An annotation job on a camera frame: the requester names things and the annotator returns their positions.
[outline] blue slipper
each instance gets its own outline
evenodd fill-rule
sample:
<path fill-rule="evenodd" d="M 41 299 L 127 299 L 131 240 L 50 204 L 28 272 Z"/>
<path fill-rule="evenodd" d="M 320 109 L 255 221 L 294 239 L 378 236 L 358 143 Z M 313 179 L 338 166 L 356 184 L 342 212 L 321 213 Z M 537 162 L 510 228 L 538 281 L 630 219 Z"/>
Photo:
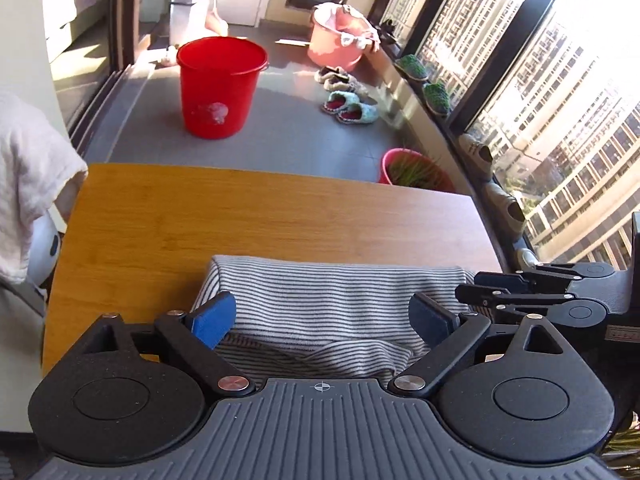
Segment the blue slipper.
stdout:
<path fill-rule="evenodd" d="M 359 102 L 360 98 L 356 94 L 336 90 L 335 92 L 331 92 L 327 100 L 322 103 L 322 111 L 331 115 L 336 115 L 342 110 L 346 110 L 350 105 Z"/>
<path fill-rule="evenodd" d="M 343 108 L 335 117 L 344 124 L 371 124 L 378 118 L 378 109 L 361 102 Z"/>

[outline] window frame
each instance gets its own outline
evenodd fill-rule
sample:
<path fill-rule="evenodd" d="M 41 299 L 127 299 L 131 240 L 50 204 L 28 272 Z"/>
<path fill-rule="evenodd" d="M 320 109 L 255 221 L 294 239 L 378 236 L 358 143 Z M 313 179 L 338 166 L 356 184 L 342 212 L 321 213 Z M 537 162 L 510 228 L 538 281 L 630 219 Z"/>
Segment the window frame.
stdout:
<path fill-rule="evenodd" d="M 425 38 L 427 38 L 430 30 L 436 25 L 440 11 L 446 1 L 447 0 L 426 0 L 421 12 L 418 14 L 412 33 L 409 35 L 404 48 L 399 48 L 398 45 L 393 43 L 392 38 L 388 37 L 384 27 L 380 27 L 380 20 L 390 0 L 375 0 L 368 18 L 369 21 L 378 28 L 382 39 L 382 47 L 386 54 L 392 60 L 407 54 L 416 54 Z M 478 118 L 485 105 L 491 100 L 495 92 L 498 91 L 500 85 L 517 62 L 520 54 L 537 33 L 538 28 L 543 23 L 554 2 L 555 0 L 524 0 L 522 2 L 511 23 L 505 29 L 502 37 L 495 45 L 470 87 L 448 117 L 442 118 L 431 113 L 425 106 L 421 85 L 419 83 L 409 82 L 418 99 L 422 102 L 424 110 L 445 137 L 451 151 L 456 157 L 459 167 L 466 174 L 469 182 L 476 188 L 478 197 L 482 203 L 485 202 L 484 195 L 481 192 L 483 183 L 477 181 L 477 179 L 472 176 L 473 171 L 466 166 L 466 160 L 459 152 L 456 139 L 461 134 L 466 133 Z M 532 248 L 527 235 L 513 242 L 500 234 L 500 226 L 494 225 L 494 228 L 508 265 L 512 268 L 518 268 L 515 249 L 522 247 Z"/>

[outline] white towel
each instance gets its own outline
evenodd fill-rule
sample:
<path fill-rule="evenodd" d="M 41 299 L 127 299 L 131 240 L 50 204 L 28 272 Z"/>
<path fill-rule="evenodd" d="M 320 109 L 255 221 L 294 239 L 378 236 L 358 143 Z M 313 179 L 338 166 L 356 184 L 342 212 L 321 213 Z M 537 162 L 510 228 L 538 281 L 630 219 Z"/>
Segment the white towel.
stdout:
<path fill-rule="evenodd" d="M 388 382 L 429 348 L 411 328 L 409 299 L 424 292 L 452 312 L 460 267 L 302 264 L 214 256 L 194 308 L 221 290 L 236 297 L 221 357 L 258 384 L 268 377 L 366 378 Z"/>
<path fill-rule="evenodd" d="M 0 277 L 27 275 L 33 222 L 56 203 L 67 220 L 87 167 L 42 111 L 0 91 Z"/>

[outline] grass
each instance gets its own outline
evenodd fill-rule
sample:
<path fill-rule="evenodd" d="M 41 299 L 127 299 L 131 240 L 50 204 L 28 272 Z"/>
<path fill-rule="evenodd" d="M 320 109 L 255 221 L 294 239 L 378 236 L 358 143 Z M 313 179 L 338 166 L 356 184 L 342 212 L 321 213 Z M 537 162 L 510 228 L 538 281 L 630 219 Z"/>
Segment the grass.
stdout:
<path fill-rule="evenodd" d="M 411 153 L 401 153 L 386 167 L 386 174 L 394 186 L 417 189 L 439 189 L 444 174 L 436 162 L 427 162 Z"/>

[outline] pink bucket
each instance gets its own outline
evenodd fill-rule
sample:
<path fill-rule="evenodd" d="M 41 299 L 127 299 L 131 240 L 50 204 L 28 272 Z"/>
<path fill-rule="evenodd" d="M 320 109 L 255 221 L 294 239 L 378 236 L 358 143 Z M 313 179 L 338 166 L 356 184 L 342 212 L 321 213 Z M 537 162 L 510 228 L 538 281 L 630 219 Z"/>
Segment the pink bucket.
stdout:
<path fill-rule="evenodd" d="M 314 30 L 308 56 L 318 66 L 341 66 L 350 72 L 359 62 L 364 50 L 358 47 L 356 41 L 343 46 L 340 42 L 342 32 L 369 38 L 370 42 L 378 40 L 376 29 L 363 16 L 353 16 L 345 10 L 345 6 L 339 4 L 316 6 L 312 21 Z"/>

